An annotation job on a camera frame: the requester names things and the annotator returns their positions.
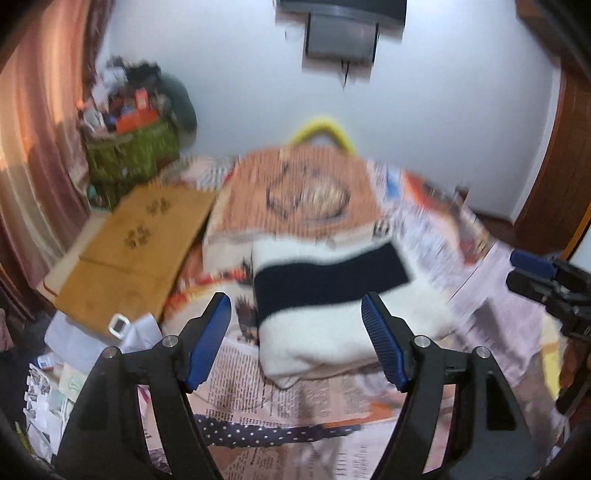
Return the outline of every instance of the navy polka dot cloth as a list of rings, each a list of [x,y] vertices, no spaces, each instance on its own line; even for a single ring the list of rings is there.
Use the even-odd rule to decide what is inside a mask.
[[[360,425],[335,428],[325,428],[323,425],[266,428],[216,420],[205,415],[195,415],[195,421],[206,445],[230,448],[274,447],[284,443],[316,442],[327,438],[344,437],[361,429]]]

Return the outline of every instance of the white cloth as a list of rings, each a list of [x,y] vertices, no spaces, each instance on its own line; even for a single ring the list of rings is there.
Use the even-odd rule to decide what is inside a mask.
[[[117,346],[123,353],[152,348],[162,340],[160,328],[152,314],[133,322],[125,337],[102,337],[70,320],[59,310],[45,333],[45,343],[58,356],[82,373],[88,374],[101,352],[108,346]]]
[[[380,246],[365,243],[332,249],[291,238],[260,239],[253,245],[252,268],[256,277],[272,265],[334,264]],[[416,335],[439,340],[454,324],[447,301],[416,263],[395,247],[411,281],[381,294],[382,301]],[[375,350],[361,319],[361,299],[269,315],[259,327],[259,359],[265,375],[281,388],[289,388],[300,378],[331,377],[375,362]]]

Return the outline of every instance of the cable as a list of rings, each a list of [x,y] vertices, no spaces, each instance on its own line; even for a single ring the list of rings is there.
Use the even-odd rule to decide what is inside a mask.
[[[343,90],[345,89],[346,85],[347,85],[347,78],[349,77],[349,67],[351,66],[351,62],[347,62],[347,68],[345,69],[345,61],[341,60],[340,61],[340,67],[343,71],[343,73],[345,74],[345,79],[343,81]]]

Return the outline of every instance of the blue gripper pad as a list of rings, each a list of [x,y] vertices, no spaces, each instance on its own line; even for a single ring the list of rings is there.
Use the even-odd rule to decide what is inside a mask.
[[[184,383],[190,391],[207,380],[231,317],[232,304],[230,298],[224,295],[189,356],[191,370]]]
[[[558,271],[552,262],[523,250],[513,250],[510,260],[515,268],[548,280],[552,280]]]
[[[408,378],[404,373],[402,350],[369,295],[361,300],[361,317],[386,379],[400,391],[405,391]]]

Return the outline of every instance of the metal screw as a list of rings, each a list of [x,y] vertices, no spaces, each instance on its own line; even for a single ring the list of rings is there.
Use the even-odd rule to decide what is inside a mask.
[[[414,344],[421,348],[427,348],[429,345],[431,345],[431,340],[424,335],[419,335],[414,338]]]
[[[115,355],[119,353],[119,349],[115,346],[108,346],[103,350],[101,354],[103,358],[113,358]]]
[[[168,335],[162,339],[162,344],[166,348],[172,348],[178,343],[178,337],[176,335]]]
[[[491,351],[488,348],[486,348],[485,346],[477,346],[476,347],[476,354],[480,358],[489,358],[491,355]]]

